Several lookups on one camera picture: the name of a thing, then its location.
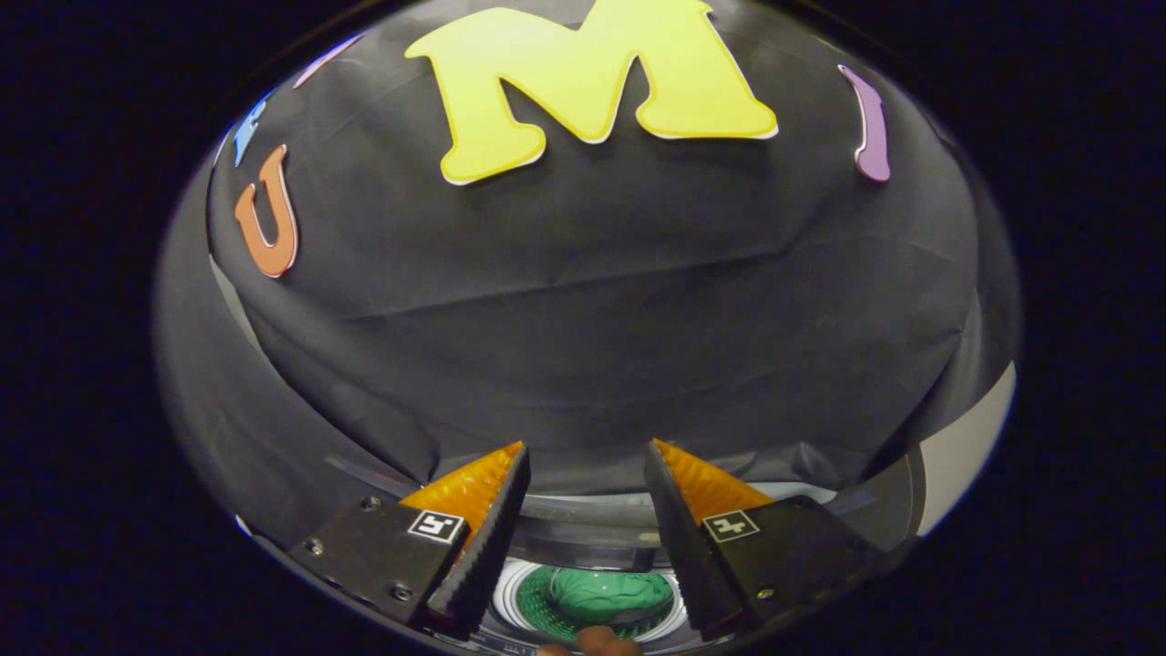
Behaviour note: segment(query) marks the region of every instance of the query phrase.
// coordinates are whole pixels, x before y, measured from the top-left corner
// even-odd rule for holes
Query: black fabric
[[[582,20],[576,5],[508,6]],[[773,139],[647,134],[635,65],[602,144],[507,89],[546,153],[454,186],[430,64],[403,50],[464,5],[396,14],[274,90],[243,163],[229,141],[216,167],[209,233],[287,383],[421,482],[522,439],[532,493],[639,491],[653,437],[750,481],[854,482],[960,344],[975,190],[877,71],[768,9],[711,6],[778,115]],[[861,114],[840,63],[883,97],[886,184],[855,167]],[[233,207],[280,143],[301,240],[273,280]]]

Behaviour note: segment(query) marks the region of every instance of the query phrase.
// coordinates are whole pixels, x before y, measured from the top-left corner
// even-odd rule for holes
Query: letter m
[[[470,14],[414,42],[429,57],[454,147],[445,179],[466,184],[538,160],[539,127],[514,120],[505,79],[588,143],[611,134],[632,61],[651,92],[635,111],[665,139],[767,139],[773,112],[753,97],[697,0],[596,0],[578,30],[514,9]]]

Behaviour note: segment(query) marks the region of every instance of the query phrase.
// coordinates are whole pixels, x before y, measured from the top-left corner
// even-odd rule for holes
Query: black background
[[[967,501],[897,576],[758,653],[1153,651],[1166,146],[1147,91],[1166,70],[1161,16],[1149,2],[823,3],[918,69],[908,87],[992,182],[1026,347],[1004,440]],[[0,650],[415,649],[239,534],[170,437],[149,353],[167,216],[223,112],[245,108],[219,103],[347,5],[6,5],[15,513]]]

